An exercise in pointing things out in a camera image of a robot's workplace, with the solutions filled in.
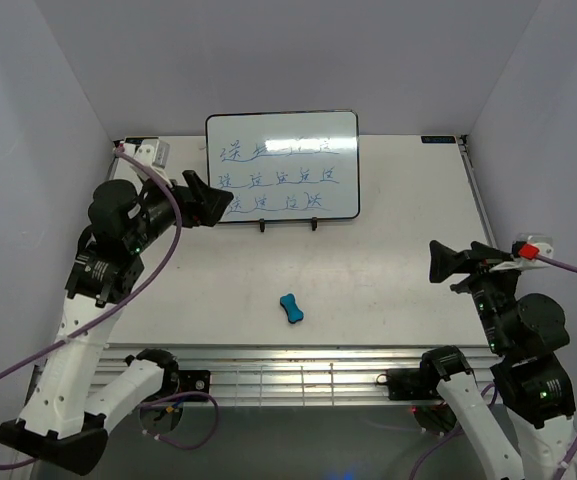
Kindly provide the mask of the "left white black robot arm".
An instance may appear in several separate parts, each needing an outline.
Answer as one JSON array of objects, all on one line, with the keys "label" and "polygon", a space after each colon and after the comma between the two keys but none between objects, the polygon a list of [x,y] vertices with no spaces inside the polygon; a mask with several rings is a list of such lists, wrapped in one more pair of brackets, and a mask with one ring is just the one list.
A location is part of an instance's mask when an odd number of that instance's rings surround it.
[{"label": "left white black robot arm", "polygon": [[96,394],[89,389],[124,306],[145,284],[145,249],[169,228],[216,225],[234,198],[193,170],[183,177],[182,185],[149,179],[137,188],[115,179],[96,188],[66,283],[58,347],[19,416],[0,425],[1,444],[87,475],[112,430],[139,404],[178,392],[178,363],[161,349],[128,357],[118,378]]}]

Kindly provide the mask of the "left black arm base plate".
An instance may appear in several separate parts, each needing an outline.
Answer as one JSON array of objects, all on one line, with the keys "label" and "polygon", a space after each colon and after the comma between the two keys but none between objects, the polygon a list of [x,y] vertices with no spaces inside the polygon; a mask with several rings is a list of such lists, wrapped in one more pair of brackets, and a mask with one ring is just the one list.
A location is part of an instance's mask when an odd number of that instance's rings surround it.
[{"label": "left black arm base plate", "polygon": [[176,380],[176,393],[189,393],[192,395],[181,399],[181,402],[205,402],[206,398],[199,392],[209,394],[211,386],[210,370],[179,370],[174,377]]}]

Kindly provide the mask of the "white whiteboard black frame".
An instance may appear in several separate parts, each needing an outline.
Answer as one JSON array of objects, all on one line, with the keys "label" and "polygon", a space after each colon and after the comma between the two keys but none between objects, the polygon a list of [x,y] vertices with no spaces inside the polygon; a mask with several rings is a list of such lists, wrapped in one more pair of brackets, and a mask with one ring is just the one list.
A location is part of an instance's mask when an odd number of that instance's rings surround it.
[{"label": "white whiteboard black frame", "polygon": [[213,188],[234,198],[225,223],[350,220],[361,211],[352,110],[216,114],[205,122]]}]

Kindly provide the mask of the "blue bone-shaped eraser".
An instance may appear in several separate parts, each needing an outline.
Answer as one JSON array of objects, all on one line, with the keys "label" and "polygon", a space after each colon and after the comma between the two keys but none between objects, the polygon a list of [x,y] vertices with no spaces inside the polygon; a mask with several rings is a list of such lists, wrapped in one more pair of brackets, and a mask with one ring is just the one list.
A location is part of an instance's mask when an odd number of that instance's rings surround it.
[{"label": "blue bone-shaped eraser", "polygon": [[298,307],[296,297],[293,293],[288,293],[281,296],[279,303],[287,316],[287,321],[289,324],[294,325],[304,319],[304,313]]}]

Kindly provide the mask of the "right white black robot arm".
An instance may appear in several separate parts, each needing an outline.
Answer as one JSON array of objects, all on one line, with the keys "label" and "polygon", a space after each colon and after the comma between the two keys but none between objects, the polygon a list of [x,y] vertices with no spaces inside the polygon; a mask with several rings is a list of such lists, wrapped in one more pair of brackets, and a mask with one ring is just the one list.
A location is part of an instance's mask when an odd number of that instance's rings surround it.
[{"label": "right white black robot arm", "polygon": [[570,342],[563,308],[539,293],[517,297],[525,270],[552,260],[551,239],[527,234],[508,252],[480,242],[457,252],[437,240],[429,244],[429,280],[463,280],[451,291],[471,296],[490,351],[499,357],[490,371],[517,441],[512,445],[480,396],[474,371],[455,346],[423,354],[422,390],[454,412],[489,479],[576,478],[566,450],[574,436],[572,382],[556,352]]}]

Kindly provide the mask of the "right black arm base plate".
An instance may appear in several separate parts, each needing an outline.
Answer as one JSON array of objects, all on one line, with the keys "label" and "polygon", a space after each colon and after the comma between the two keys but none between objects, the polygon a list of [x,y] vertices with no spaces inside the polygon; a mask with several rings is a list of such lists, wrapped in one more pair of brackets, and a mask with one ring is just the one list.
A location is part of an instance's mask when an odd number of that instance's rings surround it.
[{"label": "right black arm base plate", "polygon": [[376,377],[375,384],[387,389],[391,401],[439,400],[436,385],[421,372],[420,368],[388,369]]}]

